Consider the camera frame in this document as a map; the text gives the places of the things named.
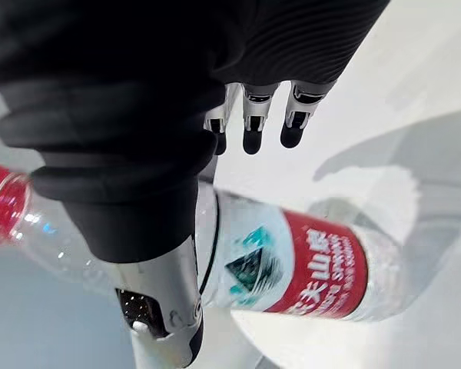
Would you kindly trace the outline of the right robot hand, black cloth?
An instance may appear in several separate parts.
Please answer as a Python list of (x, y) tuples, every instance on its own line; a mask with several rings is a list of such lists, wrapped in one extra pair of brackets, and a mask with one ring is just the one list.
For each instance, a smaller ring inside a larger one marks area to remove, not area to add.
[(296, 147), (385, 1), (0, 1), (0, 139), (38, 152), (91, 253), (121, 273), (127, 317), (172, 368), (204, 332), (194, 245), (197, 176), (223, 153), (210, 113), (244, 88), (244, 150), (291, 83), (280, 135)]

